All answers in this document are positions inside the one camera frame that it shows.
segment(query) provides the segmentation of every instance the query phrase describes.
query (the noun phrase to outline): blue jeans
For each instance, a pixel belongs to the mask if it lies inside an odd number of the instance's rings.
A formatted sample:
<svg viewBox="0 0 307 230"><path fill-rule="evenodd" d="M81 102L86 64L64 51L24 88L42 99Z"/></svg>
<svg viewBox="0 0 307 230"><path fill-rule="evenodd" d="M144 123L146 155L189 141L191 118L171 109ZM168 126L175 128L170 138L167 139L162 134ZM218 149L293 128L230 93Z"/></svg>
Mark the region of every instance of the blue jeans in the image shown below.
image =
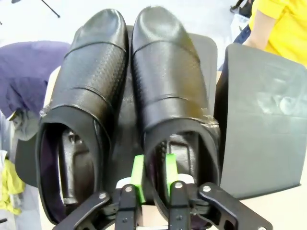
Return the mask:
<svg viewBox="0 0 307 230"><path fill-rule="evenodd" d="M239 43L239 44L243 44L248 37L250 36L251 30L249 25L247 25L242 31L241 33L238 35L238 37L235 38L234 43Z"/></svg>

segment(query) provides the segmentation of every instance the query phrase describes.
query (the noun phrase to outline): gray cloth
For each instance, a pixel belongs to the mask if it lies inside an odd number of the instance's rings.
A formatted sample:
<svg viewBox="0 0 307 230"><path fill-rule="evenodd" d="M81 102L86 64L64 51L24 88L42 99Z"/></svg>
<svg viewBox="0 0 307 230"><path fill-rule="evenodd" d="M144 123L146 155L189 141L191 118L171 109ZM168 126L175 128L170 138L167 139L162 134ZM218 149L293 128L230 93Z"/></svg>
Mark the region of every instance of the gray cloth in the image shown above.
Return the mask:
<svg viewBox="0 0 307 230"><path fill-rule="evenodd" d="M18 110L13 118L15 137L30 140L38 131L38 117L31 111Z"/></svg>

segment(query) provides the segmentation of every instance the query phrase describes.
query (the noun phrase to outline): tripod leg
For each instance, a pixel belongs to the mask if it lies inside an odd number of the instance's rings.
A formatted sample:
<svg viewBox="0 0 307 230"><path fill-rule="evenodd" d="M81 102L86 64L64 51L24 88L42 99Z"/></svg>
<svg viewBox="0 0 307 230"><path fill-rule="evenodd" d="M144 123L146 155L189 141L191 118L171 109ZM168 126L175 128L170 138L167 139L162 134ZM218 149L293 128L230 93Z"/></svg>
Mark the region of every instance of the tripod leg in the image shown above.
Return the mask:
<svg viewBox="0 0 307 230"><path fill-rule="evenodd" d="M51 9L52 12L54 12L58 18L60 18L60 16L58 15L58 13L56 13L47 3L45 3L44 0L41 0L46 6L48 6L49 9Z"/></svg>

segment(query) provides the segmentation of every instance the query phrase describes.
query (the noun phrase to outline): beige tabletop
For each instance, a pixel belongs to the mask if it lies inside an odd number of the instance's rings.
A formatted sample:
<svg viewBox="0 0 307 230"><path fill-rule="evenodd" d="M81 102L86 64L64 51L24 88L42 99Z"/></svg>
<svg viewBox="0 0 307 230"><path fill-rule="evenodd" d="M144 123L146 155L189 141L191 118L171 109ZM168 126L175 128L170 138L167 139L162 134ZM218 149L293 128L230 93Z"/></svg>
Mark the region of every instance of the beige tabletop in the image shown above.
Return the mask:
<svg viewBox="0 0 307 230"><path fill-rule="evenodd" d="M58 71L59 69L55 70L50 77L45 104L48 104L50 100L53 89L52 85L55 82ZM306 229L307 158L305 158L301 186L270 195L243 200L242 203L267 219L274 226L274 230ZM51 230L54 225L48 221L40 200L39 205L42 230ZM167 224L159 214L157 208L153 206L143 207L143 223L144 226L161 226Z"/></svg>

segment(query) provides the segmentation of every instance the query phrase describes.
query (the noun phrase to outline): black leather shoe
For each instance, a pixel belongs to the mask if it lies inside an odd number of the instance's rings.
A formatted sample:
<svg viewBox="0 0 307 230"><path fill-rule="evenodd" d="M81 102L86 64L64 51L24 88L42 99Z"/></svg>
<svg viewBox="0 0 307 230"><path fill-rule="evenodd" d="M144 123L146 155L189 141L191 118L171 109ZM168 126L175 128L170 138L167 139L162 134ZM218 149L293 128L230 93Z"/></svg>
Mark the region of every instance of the black leather shoe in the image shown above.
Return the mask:
<svg viewBox="0 0 307 230"><path fill-rule="evenodd" d="M38 188L52 223L103 187L128 47L122 15L108 9L76 32L65 56L36 142Z"/></svg>
<svg viewBox="0 0 307 230"><path fill-rule="evenodd" d="M193 183L219 184L219 127L209 115L199 56L174 15L162 7L145 8L134 25L131 55L145 165L155 202L167 218L165 155L175 154L178 173Z"/></svg>

